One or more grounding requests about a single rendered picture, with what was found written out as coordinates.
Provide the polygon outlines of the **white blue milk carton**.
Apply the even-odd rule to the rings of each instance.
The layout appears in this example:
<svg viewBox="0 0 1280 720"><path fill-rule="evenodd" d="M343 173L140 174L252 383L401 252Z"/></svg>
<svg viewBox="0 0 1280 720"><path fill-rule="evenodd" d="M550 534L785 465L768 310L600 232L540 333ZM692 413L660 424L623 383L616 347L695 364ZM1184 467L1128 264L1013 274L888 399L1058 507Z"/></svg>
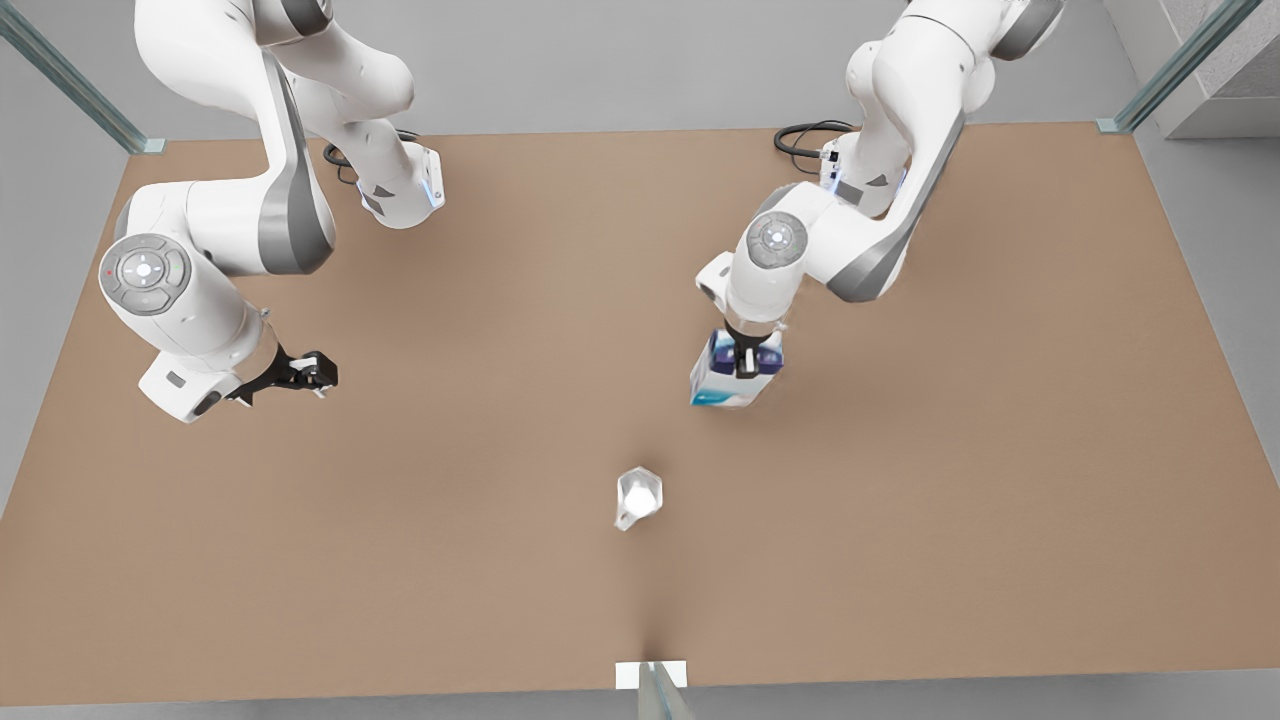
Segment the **white blue milk carton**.
<svg viewBox="0 0 1280 720"><path fill-rule="evenodd" d="M782 333L774 332L756 348L758 373L739 378L735 342L723 328L714 329L690 373L690 405L746 407L785 365Z"/></svg>

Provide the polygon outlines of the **clear glass cup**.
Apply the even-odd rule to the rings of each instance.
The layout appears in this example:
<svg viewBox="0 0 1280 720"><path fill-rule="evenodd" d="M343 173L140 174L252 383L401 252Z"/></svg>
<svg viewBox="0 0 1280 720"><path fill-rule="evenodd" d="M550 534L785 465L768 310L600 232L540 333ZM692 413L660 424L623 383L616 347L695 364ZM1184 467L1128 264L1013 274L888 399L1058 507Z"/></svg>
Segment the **clear glass cup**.
<svg viewBox="0 0 1280 720"><path fill-rule="evenodd" d="M662 505L662 479L646 468L632 468L617 479L614 528L626 532L636 521L655 514Z"/></svg>

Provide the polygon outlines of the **silver frame post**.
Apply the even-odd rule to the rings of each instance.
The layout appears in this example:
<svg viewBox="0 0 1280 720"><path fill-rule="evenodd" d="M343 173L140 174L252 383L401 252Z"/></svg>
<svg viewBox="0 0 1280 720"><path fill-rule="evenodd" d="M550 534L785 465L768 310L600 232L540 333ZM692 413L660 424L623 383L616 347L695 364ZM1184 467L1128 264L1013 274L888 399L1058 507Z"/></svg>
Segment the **silver frame post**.
<svg viewBox="0 0 1280 720"><path fill-rule="evenodd" d="M614 688L637 693L637 720L696 720L684 698L687 678L684 660L614 665Z"/></svg>
<svg viewBox="0 0 1280 720"><path fill-rule="evenodd" d="M1151 120L1172 140L1280 136L1280 78L1275 90L1225 92L1280 41L1280 0L1103 0L1103 8L1140 86L1096 120L1100 133L1134 135Z"/></svg>
<svg viewBox="0 0 1280 720"><path fill-rule="evenodd" d="M31 24L10 0L0 0L0 37L5 38L125 152L160 155L165 151L164 138L146 136Z"/></svg>

